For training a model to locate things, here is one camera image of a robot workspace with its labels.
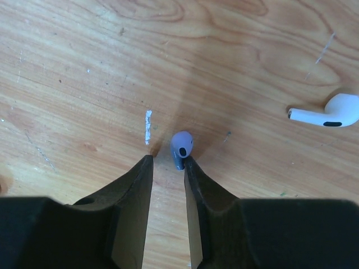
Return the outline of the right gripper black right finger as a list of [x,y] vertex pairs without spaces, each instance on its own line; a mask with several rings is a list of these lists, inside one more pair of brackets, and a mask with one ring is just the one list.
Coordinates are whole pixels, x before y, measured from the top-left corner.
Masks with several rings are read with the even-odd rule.
[[357,268],[358,205],[342,199],[238,198],[188,157],[192,268]]

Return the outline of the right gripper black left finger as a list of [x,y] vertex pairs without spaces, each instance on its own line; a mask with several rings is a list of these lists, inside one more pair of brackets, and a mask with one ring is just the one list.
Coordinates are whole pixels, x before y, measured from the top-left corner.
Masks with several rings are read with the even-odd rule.
[[72,205],[1,198],[2,268],[141,268],[153,157]]

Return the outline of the purple earbud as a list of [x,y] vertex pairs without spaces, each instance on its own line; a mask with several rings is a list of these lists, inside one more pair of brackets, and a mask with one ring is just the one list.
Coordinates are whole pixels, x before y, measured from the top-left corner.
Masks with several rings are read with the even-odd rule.
[[189,157],[193,145],[192,135],[187,131],[177,132],[171,138],[170,151],[177,170],[181,171],[184,169],[184,160]]

